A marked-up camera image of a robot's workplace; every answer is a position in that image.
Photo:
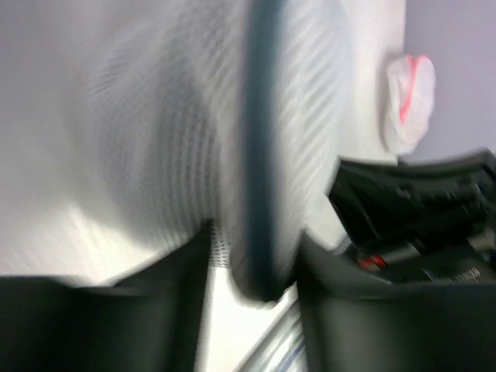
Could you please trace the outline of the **pink-trim mesh bag right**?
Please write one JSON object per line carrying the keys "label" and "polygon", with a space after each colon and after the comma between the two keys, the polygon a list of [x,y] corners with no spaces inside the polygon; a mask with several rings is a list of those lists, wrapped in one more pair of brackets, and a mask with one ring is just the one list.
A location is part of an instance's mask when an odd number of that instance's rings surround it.
{"label": "pink-trim mesh bag right", "polygon": [[384,115],[384,141],[390,153],[408,155],[429,129],[435,104],[436,73],[426,55],[405,54],[386,70],[389,99]]}

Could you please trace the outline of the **blue-zip mesh laundry bag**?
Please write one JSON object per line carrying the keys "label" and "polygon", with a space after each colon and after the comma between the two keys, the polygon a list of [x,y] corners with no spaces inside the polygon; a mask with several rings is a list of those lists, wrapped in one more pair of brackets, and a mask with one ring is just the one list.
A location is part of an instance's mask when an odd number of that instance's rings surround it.
{"label": "blue-zip mesh laundry bag", "polygon": [[353,145],[353,66],[340,1],[165,1],[93,67],[92,175],[138,239],[214,222],[241,293],[276,301]]}

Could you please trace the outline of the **aluminium rail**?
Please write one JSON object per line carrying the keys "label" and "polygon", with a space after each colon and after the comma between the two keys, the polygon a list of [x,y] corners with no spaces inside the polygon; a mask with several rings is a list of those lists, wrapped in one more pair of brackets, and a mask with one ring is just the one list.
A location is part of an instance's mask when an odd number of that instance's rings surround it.
{"label": "aluminium rail", "polygon": [[285,298],[289,302],[284,310],[236,371],[308,371],[301,312],[295,286],[288,290]]}

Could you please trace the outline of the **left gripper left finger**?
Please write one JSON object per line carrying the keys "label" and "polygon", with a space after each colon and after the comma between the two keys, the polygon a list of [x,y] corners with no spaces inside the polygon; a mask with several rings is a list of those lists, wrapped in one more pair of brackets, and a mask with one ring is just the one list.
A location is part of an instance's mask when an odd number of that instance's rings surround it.
{"label": "left gripper left finger", "polygon": [[212,228],[111,287],[1,279],[3,371],[192,371]]}

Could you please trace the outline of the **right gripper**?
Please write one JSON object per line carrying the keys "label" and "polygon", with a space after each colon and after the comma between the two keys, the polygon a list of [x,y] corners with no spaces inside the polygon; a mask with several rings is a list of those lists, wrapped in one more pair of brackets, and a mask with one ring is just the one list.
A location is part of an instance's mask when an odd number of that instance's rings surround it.
{"label": "right gripper", "polygon": [[353,263],[394,284],[495,282],[495,155],[415,166],[342,160],[329,200]]}

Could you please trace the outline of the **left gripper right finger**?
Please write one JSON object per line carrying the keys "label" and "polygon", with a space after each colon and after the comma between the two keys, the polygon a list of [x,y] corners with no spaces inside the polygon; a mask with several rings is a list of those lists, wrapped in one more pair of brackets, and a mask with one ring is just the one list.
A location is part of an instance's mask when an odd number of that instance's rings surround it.
{"label": "left gripper right finger", "polygon": [[301,242],[298,299],[312,371],[493,371],[495,282],[394,284]]}

